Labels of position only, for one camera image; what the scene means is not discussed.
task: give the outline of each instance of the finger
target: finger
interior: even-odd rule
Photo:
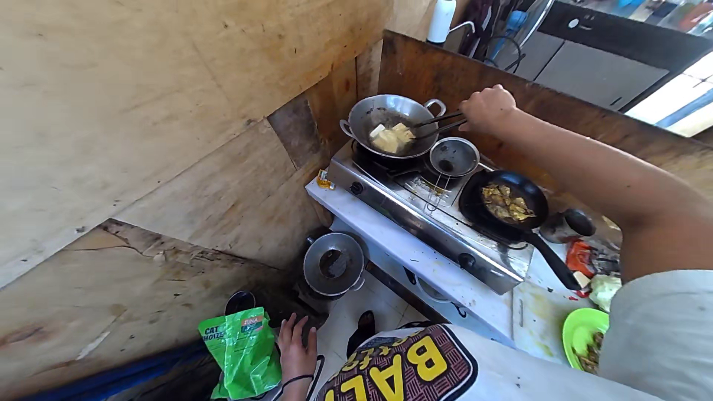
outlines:
[[[294,325],[294,330],[292,331],[293,345],[302,345],[302,328],[305,323],[307,323],[307,316],[304,316],[296,325]]]
[[[285,319],[282,319],[282,323],[279,324],[279,334],[277,335],[277,345],[279,345],[280,349],[282,349],[282,344],[284,343],[283,341],[283,333],[284,333],[284,325],[287,323]]]
[[[317,356],[317,328],[309,329],[307,336],[307,355],[310,357]]]
[[[285,322],[279,332],[279,337],[282,339],[282,342],[284,344],[288,344],[289,341],[292,339],[292,325],[294,324],[295,319],[297,319],[297,314],[292,313],[289,317],[289,320]]]

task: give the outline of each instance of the gas stove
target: gas stove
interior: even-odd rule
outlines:
[[[458,209],[468,179],[492,170],[480,163],[467,176],[446,178],[424,156],[383,158],[350,141],[332,158],[327,178],[456,264],[464,255],[474,260],[462,267],[504,294],[523,282],[533,247],[509,241],[485,222],[468,221]]]

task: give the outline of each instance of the t-shirt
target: t-shirt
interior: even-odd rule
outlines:
[[[612,301],[600,376],[432,325],[368,339],[317,400],[713,400],[712,290],[708,270],[624,285]]]

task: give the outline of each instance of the green plastic bag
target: green plastic bag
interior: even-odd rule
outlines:
[[[198,325],[203,342],[224,376],[211,398],[254,397],[279,384],[282,372],[269,321],[263,308],[253,308]]]

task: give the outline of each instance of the hand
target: hand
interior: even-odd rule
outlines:
[[[292,313],[289,320],[283,320],[279,328],[277,346],[281,353],[279,363],[282,366],[282,382],[285,383],[293,377],[301,375],[313,375],[317,366],[317,330],[309,329],[307,337],[307,349],[302,346],[302,328],[307,322],[307,316],[303,317],[296,325],[294,321],[297,314]],[[285,400],[303,400],[307,396],[309,379],[301,379],[293,382],[284,389],[287,396]]]
[[[459,126],[459,131],[495,133],[508,114],[518,110],[518,107],[513,95],[498,84],[481,92],[474,92],[470,99],[461,102],[460,110],[468,122]]]

